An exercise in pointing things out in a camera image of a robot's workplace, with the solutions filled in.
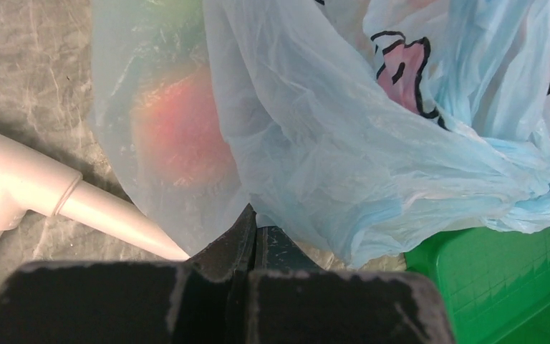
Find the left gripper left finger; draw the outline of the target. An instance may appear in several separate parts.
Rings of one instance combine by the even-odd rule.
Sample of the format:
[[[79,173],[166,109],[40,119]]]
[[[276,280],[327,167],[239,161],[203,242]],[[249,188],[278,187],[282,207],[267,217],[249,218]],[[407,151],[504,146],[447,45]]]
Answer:
[[[248,204],[231,228],[188,262],[208,280],[228,280],[236,270],[244,270],[250,265],[256,230],[256,212]]]

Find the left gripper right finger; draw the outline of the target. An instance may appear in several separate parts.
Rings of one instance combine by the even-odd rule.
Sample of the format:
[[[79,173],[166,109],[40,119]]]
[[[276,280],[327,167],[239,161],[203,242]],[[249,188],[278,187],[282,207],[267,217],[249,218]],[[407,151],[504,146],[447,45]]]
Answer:
[[[309,258],[282,229],[268,226],[257,229],[255,270],[316,272],[322,268]]]

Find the light blue plastic bag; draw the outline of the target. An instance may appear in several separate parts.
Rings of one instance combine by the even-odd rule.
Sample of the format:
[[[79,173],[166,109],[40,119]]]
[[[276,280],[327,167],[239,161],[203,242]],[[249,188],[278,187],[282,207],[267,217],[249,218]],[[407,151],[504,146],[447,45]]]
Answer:
[[[92,129],[189,254],[259,226],[360,267],[428,237],[550,226],[550,1],[93,1]],[[234,168],[176,186],[132,111],[211,71]]]

